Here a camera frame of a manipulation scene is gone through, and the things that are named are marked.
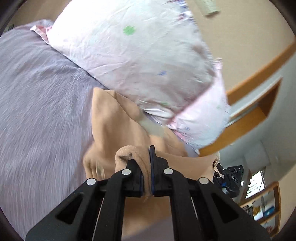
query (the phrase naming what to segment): beige wall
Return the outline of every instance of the beige wall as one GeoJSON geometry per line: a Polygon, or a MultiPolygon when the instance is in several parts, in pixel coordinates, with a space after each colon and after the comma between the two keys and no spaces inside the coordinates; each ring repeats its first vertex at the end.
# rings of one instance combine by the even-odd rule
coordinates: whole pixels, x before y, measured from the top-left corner
{"type": "Polygon", "coordinates": [[[27,0],[10,22],[19,26],[40,19],[55,21],[70,1],[71,0],[27,0]]]}
{"type": "Polygon", "coordinates": [[[294,41],[281,13],[269,0],[216,0],[221,12],[202,16],[187,0],[214,57],[223,58],[226,89],[253,75],[294,41]]]}
{"type": "Polygon", "coordinates": [[[296,165],[279,181],[281,193],[281,222],[280,230],[288,221],[296,207],[296,165]]]}

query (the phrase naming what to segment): window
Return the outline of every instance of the window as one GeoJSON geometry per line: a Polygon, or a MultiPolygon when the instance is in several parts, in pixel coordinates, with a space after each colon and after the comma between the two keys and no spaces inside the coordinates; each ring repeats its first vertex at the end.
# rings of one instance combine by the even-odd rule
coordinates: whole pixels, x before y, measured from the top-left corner
{"type": "Polygon", "coordinates": [[[253,196],[257,192],[260,192],[265,188],[262,171],[259,171],[255,175],[253,175],[250,179],[250,182],[251,184],[249,185],[249,190],[247,191],[246,198],[253,196]]]}

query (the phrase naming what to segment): pillow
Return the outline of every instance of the pillow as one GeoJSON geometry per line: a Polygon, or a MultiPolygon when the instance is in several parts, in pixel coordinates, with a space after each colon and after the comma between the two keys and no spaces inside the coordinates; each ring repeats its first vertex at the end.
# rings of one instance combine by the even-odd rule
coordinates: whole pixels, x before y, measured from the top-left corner
{"type": "Polygon", "coordinates": [[[72,0],[47,38],[161,124],[195,101],[215,75],[185,1],[72,0]]]}
{"type": "Polygon", "coordinates": [[[198,154],[219,137],[230,117],[221,59],[215,61],[215,72],[214,83],[167,125],[198,154]]]}

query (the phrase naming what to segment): fabric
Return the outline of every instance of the fabric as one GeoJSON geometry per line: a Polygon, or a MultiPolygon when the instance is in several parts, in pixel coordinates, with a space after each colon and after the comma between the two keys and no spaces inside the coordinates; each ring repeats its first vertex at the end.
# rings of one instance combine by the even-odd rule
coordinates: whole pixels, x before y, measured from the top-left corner
{"type": "Polygon", "coordinates": [[[0,37],[0,207],[23,239],[86,180],[92,90],[105,88],[29,31],[52,24],[0,37]]]}
{"type": "Polygon", "coordinates": [[[167,125],[197,153],[219,137],[230,118],[221,71],[222,60],[217,59],[213,84],[167,125]]]}
{"type": "Polygon", "coordinates": [[[125,237],[124,241],[174,241],[172,218],[161,220],[149,228],[131,237],[125,237]]]}
{"type": "MultiPolygon", "coordinates": [[[[46,35],[46,33],[49,29],[51,29],[51,26],[45,27],[45,26],[41,26],[41,25],[34,25],[30,30],[36,32],[46,43],[49,44],[49,41],[48,41],[47,35],[46,35]]],[[[153,118],[152,115],[150,115],[148,113],[145,113],[145,115],[150,120],[152,120],[154,123],[158,123],[158,122],[156,122],[156,120],[153,118]]],[[[189,157],[197,157],[198,156],[197,155],[198,152],[191,145],[187,144],[186,142],[184,142],[184,145],[185,145],[185,150],[186,150],[189,157]]]]}
{"type": "Polygon", "coordinates": [[[185,1],[72,0],[47,39],[162,124],[204,92],[215,74],[185,1]]]}
{"type": "Polygon", "coordinates": [[[151,196],[148,152],[151,145],[155,145],[157,156],[167,159],[169,166],[185,177],[196,180],[201,176],[213,178],[213,163],[216,166],[219,155],[186,157],[183,143],[170,129],[153,123],[135,103],[114,91],[94,88],[91,122],[94,142],[83,158],[87,178],[109,178],[124,169],[132,158],[143,173],[144,196],[126,198],[123,238],[171,215],[168,197],[151,196]]]}

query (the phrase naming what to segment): metal screw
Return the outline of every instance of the metal screw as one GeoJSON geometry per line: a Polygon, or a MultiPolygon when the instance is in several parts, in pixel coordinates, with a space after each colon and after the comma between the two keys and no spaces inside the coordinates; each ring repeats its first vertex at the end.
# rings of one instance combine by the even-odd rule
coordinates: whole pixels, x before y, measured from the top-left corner
{"type": "Polygon", "coordinates": [[[96,180],[94,178],[87,179],[86,181],[86,184],[89,186],[92,186],[95,183],[96,183],[96,180]]]}
{"type": "Polygon", "coordinates": [[[123,175],[127,176],[131,174],[131,170],[130,169],[123,169],[121,172],[123,175]]]}
{"type": "Polygon", "coordinates": [[[209,183],[209,179],[207,179],[206,177],[201,177],[200,178],[200,183],[206,185],[206,184],[209,183]]]}
{"type": "Polygon", "coordinates": [[[171,168],[166,168],[166,169],[163,170],[163,172],[164,172],[165,174],[167,174],[167,175],[170,175],[170,174],[173,173],[173,170],[172,170],[171,168]]]}

